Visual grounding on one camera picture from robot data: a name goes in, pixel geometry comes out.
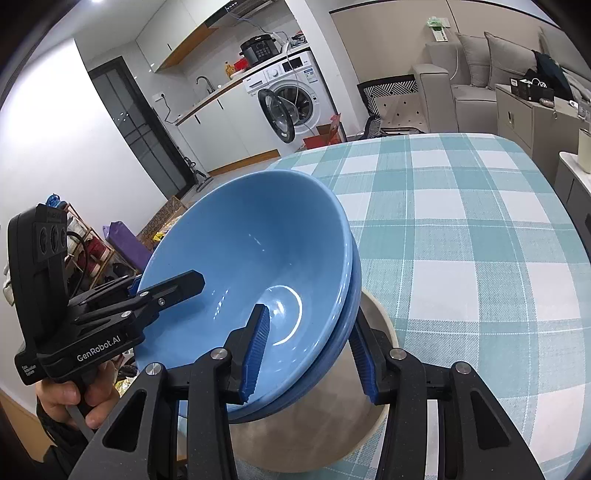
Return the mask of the person hand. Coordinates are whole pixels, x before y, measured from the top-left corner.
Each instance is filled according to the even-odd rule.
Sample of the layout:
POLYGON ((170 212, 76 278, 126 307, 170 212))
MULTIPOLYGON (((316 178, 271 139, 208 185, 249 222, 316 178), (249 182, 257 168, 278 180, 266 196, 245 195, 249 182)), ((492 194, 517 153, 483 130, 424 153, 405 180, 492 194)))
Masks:
POLYGON ((85 415, 85 424, 92 430, 98 429, 119 400, 115 388, 117 367, 109 360, 97 368, 95 380, 84 394, 71 381, 55 383, 49 379, 35 385, 37 398, 37 417, 40 420, 68 425, 78 430, 75 420, 67 410, 68 406, 77 406, 84 400, 90 411, 85 415))

